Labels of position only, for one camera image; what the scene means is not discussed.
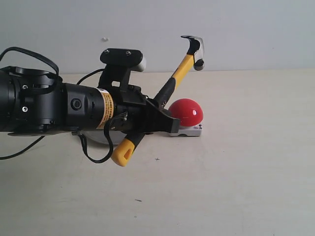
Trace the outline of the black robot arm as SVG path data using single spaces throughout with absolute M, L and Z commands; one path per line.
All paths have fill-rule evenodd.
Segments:
M 0 71 L 0 129 L 12 136 L 54 135 L 108 127 L 123 133 L 175 133 L 180 121 L 129 83 L 131 70 L 107 65 L 98 87 L 70 84 L 52 72 Z

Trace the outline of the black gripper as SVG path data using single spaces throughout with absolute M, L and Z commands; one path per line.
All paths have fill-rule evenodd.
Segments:
M 177 133 L 180 120 L 171 116 L 170 112 L 158 106 L 151 98 L 145 98 L 141 87 L 128 85 L 125 90 L 112 87 L 114 101 L 113 131 L 123 133 Z

